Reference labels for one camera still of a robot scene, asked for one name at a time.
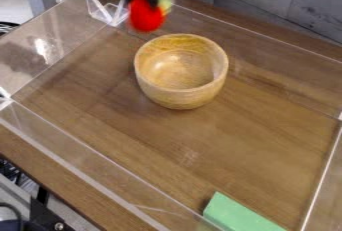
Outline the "red plush fruit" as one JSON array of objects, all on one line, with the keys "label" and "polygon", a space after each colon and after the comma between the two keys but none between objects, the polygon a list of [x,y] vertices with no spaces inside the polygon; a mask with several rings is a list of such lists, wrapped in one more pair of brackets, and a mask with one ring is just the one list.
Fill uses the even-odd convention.
[{"label": "red plush fruit", "polygon": [[140,32],[152,32],[163,25],[171,12],[174,0],[158,0],[152,7],[148,0],[131,0],[128,4],[128,20],[132,28]]}]

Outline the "light wooden bowl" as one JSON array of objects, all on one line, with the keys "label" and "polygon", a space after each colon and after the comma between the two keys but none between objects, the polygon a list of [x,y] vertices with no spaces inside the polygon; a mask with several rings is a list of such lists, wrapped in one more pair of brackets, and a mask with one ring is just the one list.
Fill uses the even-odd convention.
[{"label": "light wooden bowl", "polygon": [[229,65],[227,53],[215,41],[185,33],[147,41],[134,58],[143,93],[160,106],[178,110],[213,101],[225,85]]}]

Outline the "green foam block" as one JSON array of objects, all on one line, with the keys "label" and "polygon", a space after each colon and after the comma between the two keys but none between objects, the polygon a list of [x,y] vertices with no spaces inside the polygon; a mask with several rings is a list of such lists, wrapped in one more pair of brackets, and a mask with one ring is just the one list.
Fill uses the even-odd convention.
[{"label": "green foam block", "polygon": [[215,192],[203,217],[223,231],[287,231],[221,192]]}]

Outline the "clear acrylic enclosure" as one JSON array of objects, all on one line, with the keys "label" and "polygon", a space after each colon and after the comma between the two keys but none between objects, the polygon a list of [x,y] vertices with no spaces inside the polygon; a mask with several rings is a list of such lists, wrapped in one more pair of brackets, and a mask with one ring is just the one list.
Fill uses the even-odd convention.
[{"label": "clear acrylic enclosure", "polygon": [[[342,46],[193,0],[134,31],[119,0],[64,0],[0,36],[0,157],[103,231],[222,231],[221,192],[287,231],[342,231]],[[142,45],[215,41],[229,73],[211,102],[143,93]]]}]

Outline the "black table bracket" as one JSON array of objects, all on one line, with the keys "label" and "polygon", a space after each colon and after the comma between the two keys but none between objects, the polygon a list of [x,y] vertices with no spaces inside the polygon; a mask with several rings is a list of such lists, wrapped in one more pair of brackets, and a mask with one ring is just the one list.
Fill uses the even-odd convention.
[{"label": "black table bracket", "polygon": [[31,198],[27,231],[76,231],[66,220],[48,208],[50,192],[40,187]]}]

